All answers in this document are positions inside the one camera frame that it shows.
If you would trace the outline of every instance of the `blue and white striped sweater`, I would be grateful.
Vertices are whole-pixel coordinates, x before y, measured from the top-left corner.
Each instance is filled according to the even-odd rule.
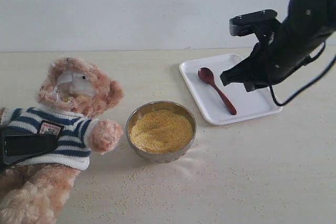
[[[43,134],[42,131],[46,132],[50,129],[44,128],[46,124],[43,121],[54,124],[56,132],[60,130],[57,149],[51,153],[23,161],[20,165],[60,163],[80,170],[87,169],[91,154],[88,147],[88,137],[98,119],[89,119],[80,113],[52,110],[39,104],[37,107],[31,107],[27,110],[21,108],[5,109],[1,123],[24,133]]]

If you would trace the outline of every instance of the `teddy bear's head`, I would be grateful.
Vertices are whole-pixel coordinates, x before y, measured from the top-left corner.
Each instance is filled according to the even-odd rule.
[[[37,100],[54,109],[89,118],[116,106],[123,98],[119,83],[96,65],[79,58],[60,58],[49,66]]]

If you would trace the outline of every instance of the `teddy bear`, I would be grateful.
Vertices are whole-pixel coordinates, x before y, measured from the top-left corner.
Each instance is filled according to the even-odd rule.
[[[119,123],[98,119],[119,104],[123,89],[96,65],[61,57],[50,64],[36,106],[0,108],[0,125],[29,134],[52,134],[57,148],[0,174],[1,224],[55,224],[76,177],[92,152],[105,154],[124,134]]]

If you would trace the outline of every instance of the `yellow grain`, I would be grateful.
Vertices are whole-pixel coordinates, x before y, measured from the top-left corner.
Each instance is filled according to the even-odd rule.
[[[193,129],[187,118],[170,110],[153,111],[140,118],[130,133],[139,149],[155,154],[177,151],[187,145]]]

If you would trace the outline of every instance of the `wooden spoon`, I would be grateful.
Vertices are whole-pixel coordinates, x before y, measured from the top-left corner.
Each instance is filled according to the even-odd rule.
[[[221,92],[221,90],[217,87],[217,85],[215,84],[215,79],[214,79],[214,74],[212,73],[212,71],[208,68],[200,68],[198,71],[198,77],[204,81],[205,83],[209,84],[210,86],[212,86],[217,93],[219,94],[220,98],[222,99],[222,101],[224,102],[224,104],[226,105],[227,109],[229,110],[229,112],[232,115],[236,115],[237,111],[235,109],[235,107],[232,105],[232,103],[229,101],[229,99],[226,97],[226,95],[223,94],[223,92]]]

